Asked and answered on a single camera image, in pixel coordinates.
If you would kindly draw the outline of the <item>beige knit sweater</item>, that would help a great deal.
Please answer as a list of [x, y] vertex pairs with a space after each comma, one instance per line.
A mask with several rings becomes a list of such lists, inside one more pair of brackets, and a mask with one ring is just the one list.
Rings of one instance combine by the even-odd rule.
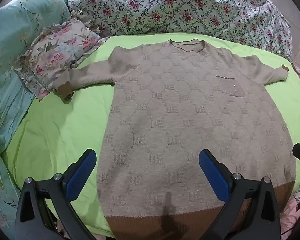
[[105, 61], [66, 70], [62, 98], [114, 85], [97, 168], [100, 207], [116, 239], [197, 239], [221, 202], [199, 164], [209, 150], [232, 172], [268, 176], [283, 209], [296, 161], [287, 125], [266, 90], [285, 67], [205, 41], [114, 48]]

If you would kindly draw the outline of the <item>lime green bed sheet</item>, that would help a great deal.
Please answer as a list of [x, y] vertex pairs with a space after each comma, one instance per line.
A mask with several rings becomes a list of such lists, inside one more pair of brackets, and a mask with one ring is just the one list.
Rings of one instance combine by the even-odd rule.
[[[265, 50], [244, 46], [206, 35], [156, 34], [126, 35], [109, 38], [82, 62], [87, 64], [106, 60], [117, 46], [134, 48], [152, 44], [192, 39], [205, 40], [215, 47], [230, 50], [239, 56], [256, 55], [268, 66], [290, 66], [285, 58]], [[300, 79], [290, 69], [285, 82], [266, 87], [284, 118], [293, 142], [300, 143]], [[93, 86], [74, 93], [69, 103], [55, 94], [43, 100], [33, 100], [2, 157], [18, 186], [27, 177], [35, 180], [51, 178], [64, 172], [86, 149], [99, 152], [106, 118], [110, 111], [114, 89], [109, 85]]]

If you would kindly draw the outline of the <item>pink floral ruffled pillow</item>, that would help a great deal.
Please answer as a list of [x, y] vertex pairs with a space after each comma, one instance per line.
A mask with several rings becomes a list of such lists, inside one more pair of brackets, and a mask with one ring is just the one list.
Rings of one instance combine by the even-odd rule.
[[65, 70], [76, 68], [109, 36], [107, 30], [93, 27], [86, 16], [71, 16], [62, 24], [44, 28], [17, 57], [13, 69], [25, 87], [42, 100]]

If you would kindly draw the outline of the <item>teal floral blanket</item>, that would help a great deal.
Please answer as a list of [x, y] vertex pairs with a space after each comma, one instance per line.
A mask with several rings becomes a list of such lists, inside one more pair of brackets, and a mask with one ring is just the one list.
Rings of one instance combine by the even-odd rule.
[[33, 100], [12, 68], [45, 27], [69, 18], [66, 0], [12, 0], [0, 8], [0, 228], [14, 239], [19, 190], [1, 158]]

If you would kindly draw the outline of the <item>red floral white quilt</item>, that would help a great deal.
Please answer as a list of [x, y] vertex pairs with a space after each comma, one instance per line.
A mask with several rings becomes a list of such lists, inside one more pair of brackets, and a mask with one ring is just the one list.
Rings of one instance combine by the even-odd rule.
[[292, 57], [290, 25], [271, 0], [67, 0], [111, 35], [192, 33]]

